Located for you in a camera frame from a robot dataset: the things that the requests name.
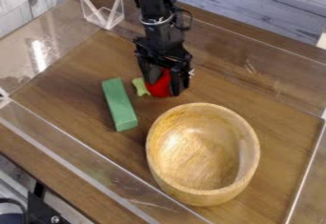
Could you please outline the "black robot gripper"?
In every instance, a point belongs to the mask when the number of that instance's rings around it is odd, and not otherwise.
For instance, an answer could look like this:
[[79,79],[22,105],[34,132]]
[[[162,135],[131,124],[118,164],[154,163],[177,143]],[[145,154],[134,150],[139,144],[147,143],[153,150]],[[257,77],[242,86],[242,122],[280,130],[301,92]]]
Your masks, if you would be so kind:
[[134,39],[135,55],[145,80],[154,85],[162,69],[170,70],[170,91],[180,96],[189,88],[193,55],[184,47],[185,33],[192,29],[182,19],[142,20],[145,36]]

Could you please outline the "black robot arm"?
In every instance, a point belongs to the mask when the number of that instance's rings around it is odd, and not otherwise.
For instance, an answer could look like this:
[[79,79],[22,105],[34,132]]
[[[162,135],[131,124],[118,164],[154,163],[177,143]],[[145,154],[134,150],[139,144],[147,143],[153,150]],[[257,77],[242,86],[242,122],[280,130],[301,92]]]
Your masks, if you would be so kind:
[[134,0],[141,10],[145,36],[134,39],[135,55],[146,88],[157,97],[180,96],[190,86],[193,55],[184,47],[184,14],[190,11],[175,5],[177,0]]

